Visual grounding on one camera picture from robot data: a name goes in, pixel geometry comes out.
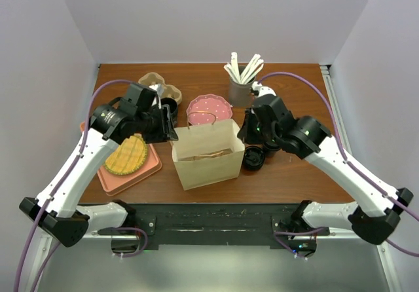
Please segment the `black coffee cup lid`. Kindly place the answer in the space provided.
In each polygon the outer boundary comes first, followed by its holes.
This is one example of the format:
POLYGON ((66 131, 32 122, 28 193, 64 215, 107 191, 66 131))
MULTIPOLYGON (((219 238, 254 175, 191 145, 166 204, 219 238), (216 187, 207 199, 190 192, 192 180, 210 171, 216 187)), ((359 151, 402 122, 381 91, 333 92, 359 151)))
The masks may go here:
POLYGON ((271 149, 277 149, 277 150, 280 150, 280 147, 277 145, 277 144, 275 144, 275 143, 270 143, 270 142, 265 142, 265 143, 263 143, 263 148, 264 147, 268 147, 268 148, 271 148, 271 149))

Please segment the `black takeout coffee cup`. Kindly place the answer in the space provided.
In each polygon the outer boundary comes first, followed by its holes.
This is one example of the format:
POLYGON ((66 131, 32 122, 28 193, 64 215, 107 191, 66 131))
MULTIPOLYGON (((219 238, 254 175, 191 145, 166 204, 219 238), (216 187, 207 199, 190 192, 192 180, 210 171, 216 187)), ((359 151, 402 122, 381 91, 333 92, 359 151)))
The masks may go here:
POLYGON ((268 147, 264 147, 263 151, 266 158, 272 158, 278 152, 277 149, 271 149, 268 147))

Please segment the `stack of black cups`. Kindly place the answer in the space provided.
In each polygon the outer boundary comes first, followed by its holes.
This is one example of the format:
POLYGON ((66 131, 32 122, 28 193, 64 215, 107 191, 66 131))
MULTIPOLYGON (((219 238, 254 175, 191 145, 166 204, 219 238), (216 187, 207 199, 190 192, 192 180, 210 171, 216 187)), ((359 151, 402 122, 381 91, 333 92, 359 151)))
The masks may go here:
POLYGON ((178 116, 178 104, 173 98, 162 98, 160 100, 162 105, 168 105, 170 109, 170 115, 172 117, 173 124, 177 124, 178 116))

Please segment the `beige cardboard cup carrier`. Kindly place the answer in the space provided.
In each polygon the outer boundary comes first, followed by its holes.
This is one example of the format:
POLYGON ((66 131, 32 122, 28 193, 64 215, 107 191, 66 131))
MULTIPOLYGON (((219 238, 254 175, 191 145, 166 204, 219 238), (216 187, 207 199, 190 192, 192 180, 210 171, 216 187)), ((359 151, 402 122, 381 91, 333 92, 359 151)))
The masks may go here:
POLYGON ((179 161, 195 161, 195 160, 202 160, 206 158, 217 158, 219 156, 229 155, 231 153, 232 153, 231 149, 222 149, 220 151, 215 151, 212 153, 206 153, 206 154, 189 156, 186 158, 180 158, 179 161))

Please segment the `beige paper takeout bag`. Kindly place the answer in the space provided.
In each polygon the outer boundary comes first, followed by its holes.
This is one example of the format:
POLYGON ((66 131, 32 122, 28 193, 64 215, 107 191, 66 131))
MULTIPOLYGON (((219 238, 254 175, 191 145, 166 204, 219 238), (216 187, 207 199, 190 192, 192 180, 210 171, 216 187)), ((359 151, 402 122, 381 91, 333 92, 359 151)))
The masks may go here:
POLYGON ((232 119, 175 129, 172 160, 185 191, 239 176, 245 151, 239 130, 232 119))

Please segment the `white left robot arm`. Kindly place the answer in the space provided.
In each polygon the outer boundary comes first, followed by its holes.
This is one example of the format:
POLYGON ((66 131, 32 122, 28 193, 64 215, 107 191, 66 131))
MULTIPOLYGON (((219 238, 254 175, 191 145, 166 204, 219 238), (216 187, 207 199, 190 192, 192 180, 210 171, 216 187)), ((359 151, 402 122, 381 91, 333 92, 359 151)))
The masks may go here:
POLYGON ((134 134, 145 143, 176 141, 168 105, 161 103, 162 86, 131 82, 123 97, 96 107, 88 115, 81 139, 50 184, 35 198, 19 205, 36 227, 65 247, 74 246, 86 233, 114 228, 131 233, 136 211, 123 201, 81 206, 79 200, 106 159, 134 134))

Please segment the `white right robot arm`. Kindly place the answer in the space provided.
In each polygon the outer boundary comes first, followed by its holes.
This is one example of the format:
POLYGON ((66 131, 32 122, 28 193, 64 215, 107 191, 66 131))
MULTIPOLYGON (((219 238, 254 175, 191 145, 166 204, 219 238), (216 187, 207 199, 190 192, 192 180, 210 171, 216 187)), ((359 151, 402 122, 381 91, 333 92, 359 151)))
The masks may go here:
POLYGON ((301 202, 291 216, 291 228, 297 234, 321 227, 341 228, 379 245, 395 231, 413 198, 408 189, 397 189, 372 174, 340 147, 318 120, 294 118, 282 99, 273 94, 259 94, 245 110, 238 138, 297 156, 327 174, 352 197, 352 202, 341 204, 301 202))

